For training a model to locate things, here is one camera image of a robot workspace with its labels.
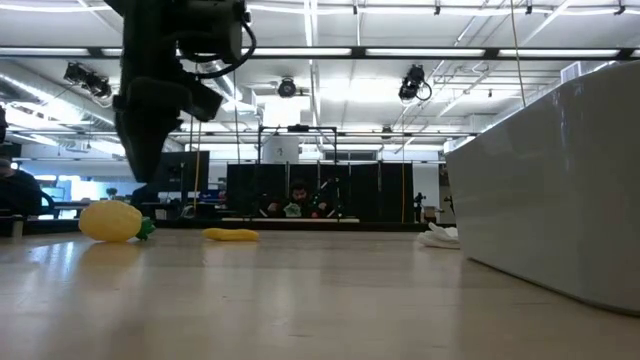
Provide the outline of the white plastic tupperware container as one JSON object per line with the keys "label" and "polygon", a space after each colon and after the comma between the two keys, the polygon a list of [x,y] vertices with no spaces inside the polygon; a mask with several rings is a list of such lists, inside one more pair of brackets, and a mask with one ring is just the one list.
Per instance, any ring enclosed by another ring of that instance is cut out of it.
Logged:
{"label": "white plastic tupperware container", "polygon": [[560,85],[446,165],[467,257],[640,316],[640,61]]}

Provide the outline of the black overhead frame beam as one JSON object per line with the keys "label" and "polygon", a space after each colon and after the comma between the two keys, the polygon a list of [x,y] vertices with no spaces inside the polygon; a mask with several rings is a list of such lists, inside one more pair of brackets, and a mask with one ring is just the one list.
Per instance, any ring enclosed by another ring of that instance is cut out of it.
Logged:
{"label": "black overhead frame beam", "polygon": [[[120,48],[0,46],[0,58],[115,59]],[[463,61],[635,61],[640,48],[468,48],[468,47],[260,47],[255,59],[463,60]]]}

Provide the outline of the yellow toy banana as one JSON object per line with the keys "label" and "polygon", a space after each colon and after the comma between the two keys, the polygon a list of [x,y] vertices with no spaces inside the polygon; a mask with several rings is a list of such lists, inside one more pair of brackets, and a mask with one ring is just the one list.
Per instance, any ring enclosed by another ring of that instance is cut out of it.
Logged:
{"label": "yellow toy banana", "polygon": [[257,242],[259,234],[248,229],[207,228],[202,235],[209,240],[221,242]]}

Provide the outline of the black monitor screen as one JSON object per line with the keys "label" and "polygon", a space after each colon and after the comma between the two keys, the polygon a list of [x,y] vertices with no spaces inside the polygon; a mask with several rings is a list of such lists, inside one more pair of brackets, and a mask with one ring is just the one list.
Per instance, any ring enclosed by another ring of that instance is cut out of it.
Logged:
{"label": "black monitor screen", "polygon": [[190,192],[206,189],[209,179],[209,152],[163,153],[150,183],[163,192]]}

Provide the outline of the black folding partition screen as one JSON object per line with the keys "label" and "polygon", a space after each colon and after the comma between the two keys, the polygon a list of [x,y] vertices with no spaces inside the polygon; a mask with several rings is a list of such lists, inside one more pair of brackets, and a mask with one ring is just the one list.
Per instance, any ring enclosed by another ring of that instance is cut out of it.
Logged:
{"label": "black folding partition screen", "polygon": [[[339,178],[342,217],[330,218],[364,223],[411,223],[413,167],[401,163],[322,163],[322,173],[333,170]],[[256,164],[227,167],[227,205],[235,214],[264,218],[254,206]]]}

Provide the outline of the white crumpled cloth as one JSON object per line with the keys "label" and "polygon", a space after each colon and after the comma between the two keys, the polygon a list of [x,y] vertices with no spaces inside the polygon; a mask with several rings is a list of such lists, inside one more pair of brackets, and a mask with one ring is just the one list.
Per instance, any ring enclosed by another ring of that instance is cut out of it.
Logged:
{"label": "white crumpled cloth", "polygon": [[456,227],[440,227],[428,224],[428,230],[417,235],[416,241],[426,247],[460,249],[458,230]]}

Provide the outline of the yellow toy lemon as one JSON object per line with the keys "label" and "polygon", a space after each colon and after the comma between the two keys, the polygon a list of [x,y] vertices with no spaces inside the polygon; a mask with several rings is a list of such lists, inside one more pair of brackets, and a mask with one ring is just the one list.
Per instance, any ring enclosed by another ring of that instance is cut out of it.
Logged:
{"label": "yellow toy lemon", "polygon": [[101,200],[85,208],[78,221],[79,230],[99,242],[146,241],[155,231],[153,221],[125,202]]}

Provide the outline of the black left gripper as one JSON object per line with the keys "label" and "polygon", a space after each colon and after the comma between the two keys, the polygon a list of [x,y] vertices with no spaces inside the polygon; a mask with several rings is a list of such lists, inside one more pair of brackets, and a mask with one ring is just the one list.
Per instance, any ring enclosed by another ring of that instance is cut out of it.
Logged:
{"label": "black left gripper", "polygon": [[[191,72],[151,77],[122,69],[120,91],[113,98],[114,126],[136,181],[152,180],[165,141],[182,124],[177,119],[181,112],[208,122],[216,117],[223,100]],[[170,119],[125,119],[136,112],[160,113]]]}

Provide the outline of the black metal frame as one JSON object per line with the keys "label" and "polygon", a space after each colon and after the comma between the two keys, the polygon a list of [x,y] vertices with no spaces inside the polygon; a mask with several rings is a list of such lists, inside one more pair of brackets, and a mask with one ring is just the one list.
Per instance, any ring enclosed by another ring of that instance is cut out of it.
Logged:
{"label": "black metal frame", "polygon": [[[258,130],[258,158],[254,170],[254,190],[256,214],[264,218],[285,219],[330,219],[342,217],[342,203],[339,190],[339,178],[333,170],[322,173],[322,164],[303,164],[301,162],[302,147],[300,142],[305,135],[319,141],[325,133],[337,134],[334,127],[309,125],[261,126]],[[274,135],[294,136],[299,138],[300,156],[296,164],[266,164],[261,161],[262,142]],[[286,218],[267,215],[267,206],[271,202],[282,201],[290,196],[291,185],[302,182],[313,200],[328,203],[326,212],[318,218]]]}

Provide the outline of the person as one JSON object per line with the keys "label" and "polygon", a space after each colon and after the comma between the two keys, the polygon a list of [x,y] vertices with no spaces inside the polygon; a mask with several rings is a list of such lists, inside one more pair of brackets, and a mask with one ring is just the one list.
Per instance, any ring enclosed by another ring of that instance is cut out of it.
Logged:
{"label": "person", "polygon": [[41,188],[33,175],[13,169],[0,157],[0,210],[22,216],[38,215],[42,210]]}
{"label": "person", "polygon": [[301,207],[302,216],[300,218],[318,218],[328,209],[327,202],[313,200],[307,191],[306,185],[298,182],[291,185],[288,199],[271,202],[267,206],[267,215],[271,217],[286,217],[283,208],[290,202],[297,203]]}

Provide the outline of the silver ceiling duct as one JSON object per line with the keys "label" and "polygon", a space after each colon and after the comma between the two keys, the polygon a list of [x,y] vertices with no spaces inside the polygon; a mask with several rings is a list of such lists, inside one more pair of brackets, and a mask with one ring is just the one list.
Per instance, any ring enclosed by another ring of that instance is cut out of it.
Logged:
{"label": "silver ceiling duct", "polygon": [[92,149],[122,156],[111,99],[98,99],[80,86],[60,84],[9,60],[0,60],[0,106],[8,135],[29,143]]}

